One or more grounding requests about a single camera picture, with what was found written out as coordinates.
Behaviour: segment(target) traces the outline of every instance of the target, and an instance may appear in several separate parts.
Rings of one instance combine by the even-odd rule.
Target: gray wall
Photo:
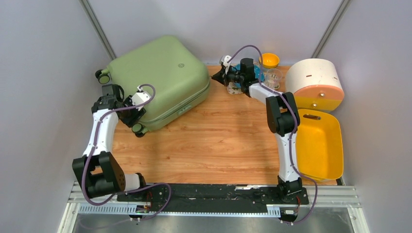
[[[345,91],[344,177],[373,233],[410,232],[412,207],[412,2],[354,0],[321,58]]]
[[[56,232],[109,59],[75,0],[4,1],[0,29],[0,229]]]
[[[341,0],[89,0],[120,56],[165,34],[195,56],[218,63],[247,44],[274,52],[281,63],[310,58]],[[258,58],[247,49],[239,58]]]

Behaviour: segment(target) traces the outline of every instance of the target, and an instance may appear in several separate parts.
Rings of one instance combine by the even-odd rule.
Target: yellow bin
[[[338,120],[327,113],[299,109],[296,135],[299,171],[318,181],[334,180],[343,174],[343,146]]]

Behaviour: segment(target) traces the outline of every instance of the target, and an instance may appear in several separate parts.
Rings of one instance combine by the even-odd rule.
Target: blue plate
[[[235,69],[240,70],[240,64],[237,64],[237,65],[235,66]],[[255,78],[256,78],[256,79],[258,79],[259,73],[260,73],[260,67],[258,67],[258,66],[255,65]],[[262,72],[262,75],[260,76],[260,80],[261,80],[262,82],[265,81],[265,74],[264,74],[263,72]],[[236,85],[238,88],[240,88],[240,84],[239,84],[239,83],[235,83],[235,85]]]

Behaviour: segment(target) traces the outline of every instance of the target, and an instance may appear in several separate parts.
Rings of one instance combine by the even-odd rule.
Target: wooden tabletop
[[[220,67],[208,69],[212,75]],[[289,67],[278,69],[285,76]],[[125,173],[140,172],[148,183],[277,184],[279,173],[264,104],[213,80],[203,103],[159,131],[137,138],[119,122],[113,155]]]

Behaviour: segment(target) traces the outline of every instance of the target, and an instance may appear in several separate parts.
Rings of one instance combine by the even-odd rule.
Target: green suitcase
[[[101,73],[120,85],[125,97],[135,94],[141,84],[155,87],[154,99],[144,106],[146,113],[132,127],[137,136],[161,129],[204,101],[209,93],[205,64],[169,35],[116,58]],[[152,94],[150,88],[143,89]]]

